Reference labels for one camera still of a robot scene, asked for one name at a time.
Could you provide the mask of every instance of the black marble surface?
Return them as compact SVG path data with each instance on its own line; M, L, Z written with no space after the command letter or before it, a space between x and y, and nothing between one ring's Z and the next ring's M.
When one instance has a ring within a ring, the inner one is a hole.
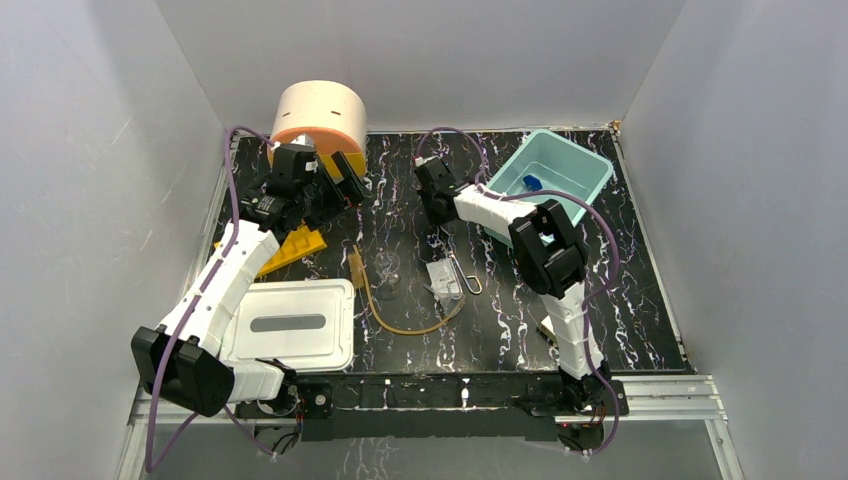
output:
M620 280L591 306L592 324L601 350L613 370L683 370L686 367L669 322L647 246L636 217L609 131L558 132L610 159L615 172L594 202L612 227L618 243ZM473 134L497 171L529 132ZM449 244L468 275L480 277L484 292L468 296L462 311L437 332L403 337L384 331L357 296L355 359L351 372L453 372L554 370L557 350L537 329L545 318L541 300L518 280L506 246L482 228L464 222L447 226L447 234L432 228L415 193L411 159L419 134L370 135L369 198L321 229L328 247L258 281L349 278L347 254L357 244L372 285L378 281L374 258L392 251L400 258L400 289L378 300L381 317L399 328L420 329L438 322L436 302L422 283L429 283L425 263L444 256ZM455 134L436 135L425 152L443 156L457 175L476 173L479 160L471 145ZM239 189L270 169L264 146L243 138L234 173ZM229 197L222 203L217 241L230 217ZM587 292L598 288L608 269L608 242L587 214L579 228L589 250Z

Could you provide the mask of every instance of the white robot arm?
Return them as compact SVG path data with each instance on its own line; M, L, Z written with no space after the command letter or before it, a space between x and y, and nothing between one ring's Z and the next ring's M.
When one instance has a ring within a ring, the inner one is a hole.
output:
M227 403L276 400L288 370L279 362L241 360L222 353L228 325L263 265L289 232L302 223L315 229L365 198L364 187L343 154L332 156L342 180L335 182L309 144L289 144L274 151L272 171L242 193L236 242L230 222L221 247L207 262L194 285L155 330L140 327L131 348L142 387L151 393L165 345L183 321L192 299L200 301L179 332L166 359L161 396L204 416Z
M593 374L587 351L601 375L608 378L609 370L591 326L584 331L586 252L562 205L553 200L535 205L498 199L485 187L455 179L440 159L417 159L415 174L430 223L465 220L512 239L522 279L542 297L548 311L544 323L552 324L557 338L568 403L580 410L596 402L603 387ZM553 241L546 244L542 235Z

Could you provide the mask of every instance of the plastic tub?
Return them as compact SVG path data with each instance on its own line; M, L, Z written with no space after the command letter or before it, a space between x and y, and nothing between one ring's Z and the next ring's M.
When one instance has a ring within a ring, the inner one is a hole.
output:
M612 163L555 133L536 130L486 186L507 195L523 193L528 191L523 180L526 175L539 179L545 190L567 192L591 205L612 176ZM548 199L554 199L565 207L573 225L577 225L586 213L576 203L550 195L540 195L525 201L542 203ZM489 229L486 232L512 246L509 238Z

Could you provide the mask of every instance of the metal hook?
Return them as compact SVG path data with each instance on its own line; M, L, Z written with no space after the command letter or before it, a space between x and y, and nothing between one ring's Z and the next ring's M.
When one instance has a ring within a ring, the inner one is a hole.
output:
M448 256L451 257L454 266L456 266L456 269L459 272L459 276L462 277L465 282L465 288L468 289L468 293L471 295L480 295L483 293L483 284L480 283L480 279L477 278L477 275L466 275L465 272L462 271L462 266L459 264L459 260L456 258L456 255L454 255L453 250L448 250ZM477 282L477 290L471 286L471 282L469 280Z

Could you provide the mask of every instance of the white lid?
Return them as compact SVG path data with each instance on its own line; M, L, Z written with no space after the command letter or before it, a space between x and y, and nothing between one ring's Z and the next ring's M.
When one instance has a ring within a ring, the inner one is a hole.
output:
M354 289L349 280L255 283L235 314L233 356L276 358L299 372L353 361Z

